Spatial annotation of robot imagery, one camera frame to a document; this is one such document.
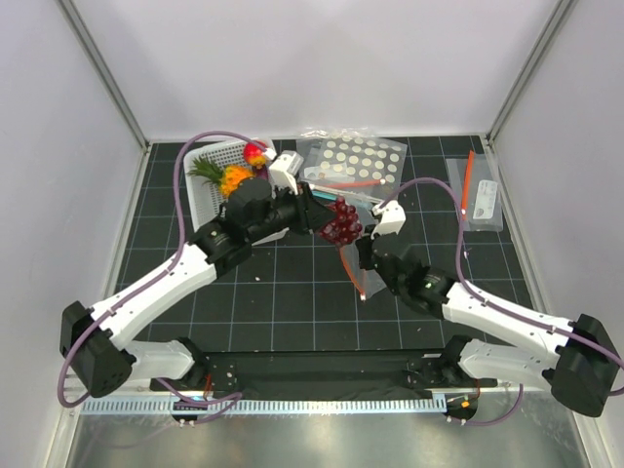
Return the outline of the orange zipper clear bag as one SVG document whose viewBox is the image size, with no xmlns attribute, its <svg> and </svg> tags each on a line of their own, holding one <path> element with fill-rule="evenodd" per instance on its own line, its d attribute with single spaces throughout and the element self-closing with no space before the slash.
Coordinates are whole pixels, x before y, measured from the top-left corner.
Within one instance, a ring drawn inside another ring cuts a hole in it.
<svg viewBox="0 0 624 468">
<path fill-rule="evenodd" d="M 359 220 L 364 227 L 374 223 L 371 215 L 371 203 L 358 203 L 355 206 Z M 359 253 L 355 242 L 340 248 L 338 253 L 344 271 L 355 287 L 360 300 L 367 301 L 386 288 L 385 283 L 374 270 L 365 270 L 360 267 Z"/>
</svg>

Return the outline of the red grape bunch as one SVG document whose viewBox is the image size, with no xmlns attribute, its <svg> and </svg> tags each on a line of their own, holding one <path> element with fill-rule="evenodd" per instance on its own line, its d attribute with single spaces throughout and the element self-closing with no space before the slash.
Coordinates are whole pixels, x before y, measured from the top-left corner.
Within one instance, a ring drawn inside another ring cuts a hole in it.
<svg viewBox="0 0 624 468">
<path fill-rule="evenodd" d="M 328 204 L 328 208 L 334 213 L 334 218 L 321 228 L 320 237 L 337 248 L 348 246 L 358 240 L 364 227 L 356 207 L 350 205 L 343 197 L 337 197 Z"/>
</svg>

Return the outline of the red yellow apple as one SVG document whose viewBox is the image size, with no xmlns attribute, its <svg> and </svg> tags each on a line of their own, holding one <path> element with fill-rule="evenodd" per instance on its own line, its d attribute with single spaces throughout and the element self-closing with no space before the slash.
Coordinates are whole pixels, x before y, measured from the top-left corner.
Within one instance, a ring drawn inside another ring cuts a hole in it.
<svg viewBox="0 0 624 468">
<path fill-rule="evenodd" d="M 264 168 L 267 163 L 264 151 L 267 147 L 268 145 L 262 140 L 257 140 L 256 143 L 246 143 L 243 148 L 244 160 L 254 169 Z"/>
</svg>

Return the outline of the orange toy pineapple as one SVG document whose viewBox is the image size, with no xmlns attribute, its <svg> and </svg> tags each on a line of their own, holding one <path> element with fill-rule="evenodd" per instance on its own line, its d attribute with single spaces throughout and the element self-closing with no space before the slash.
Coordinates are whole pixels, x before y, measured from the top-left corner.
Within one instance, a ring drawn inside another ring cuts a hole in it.
<svg viewBox="0 0 624 468">
<path fill-rule="evenodd" d="M 221 167 L 207 156 L 194 158 L 189 176 L 202 178 L 204 183 L 211 183 L 217 187 L 219 193 L 227 199 L 239 185 L 248 178 L 253 178 L 252 170 L 239 165 Z"/>
</svg>

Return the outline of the white perforated plastic basket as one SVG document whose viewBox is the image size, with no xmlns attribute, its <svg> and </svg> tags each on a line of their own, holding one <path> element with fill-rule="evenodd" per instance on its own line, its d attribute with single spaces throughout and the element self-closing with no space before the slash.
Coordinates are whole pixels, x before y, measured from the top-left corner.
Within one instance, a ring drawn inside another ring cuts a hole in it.
<svg viewBox="0 0 624 468">
<path fill-rule="evenodd" d="M 194 158 L 207 156 L 221 167 L 239 165 L 253 171 L 243 158 L 243 148 L 248 143 L 244 140 L 228 140 L 221 142 L 203 142 L 195 149 L 190 150 L 183 158 L 183 173 L 185 177 L 186 193 L 188 198 L 192 226 L 197 231 L 202 225 L 214 219 L 221 205 L 227 200 L 211 183 L 204 183 L 199 177 L 190 176 L 187 172 L 191 169 Z M 268 147 L 264 154 L 267 157 L 266 167 L 277 157 L 274 145 L 265 142 Z"/>
</svg>

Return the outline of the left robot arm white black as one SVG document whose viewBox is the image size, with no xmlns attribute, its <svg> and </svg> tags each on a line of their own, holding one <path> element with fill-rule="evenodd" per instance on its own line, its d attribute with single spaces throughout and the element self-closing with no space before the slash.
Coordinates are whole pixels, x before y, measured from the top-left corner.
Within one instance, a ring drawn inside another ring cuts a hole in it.
<svg viewBox="0 0 624 468">
<path fill-rule="evenodd" d="M 62 312 L 60 352 L 93 398 L 130 380 L 165 378 L 185 390 L 210 374 L 204 353 L 188 338 L 142 342 L 137 335 L 188 295 L 235 269 L 253 245 L 273 234 L 318 232 L 335 217 L 307 184 L 273 190 L 246 179 L 218 216 L 183 235 L 175 255 L 135 283 L 91 307 L 75 301 Z"/>
</svg>

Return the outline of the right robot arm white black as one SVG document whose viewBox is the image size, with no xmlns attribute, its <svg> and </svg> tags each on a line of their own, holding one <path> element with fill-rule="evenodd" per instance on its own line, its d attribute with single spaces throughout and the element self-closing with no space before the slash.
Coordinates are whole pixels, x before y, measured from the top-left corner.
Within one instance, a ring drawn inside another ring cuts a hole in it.
<svg viewBox="0 0 624 468">
<path fill-rule="evenodd" d="M 451 386 L 468 379 L 510 381 L 549 392 L 569 410 L 603 414 L 623 360 L 603 323 L 587 314 L 575 320 L 531 310 L 421 262 L 397 234 L 356 243 L 359 264 L 375 271 L 407 307 L 441 321 L 478 329 L 499 344 L 475 338 L 450 341 L 439 363 Z"/>
</svg>

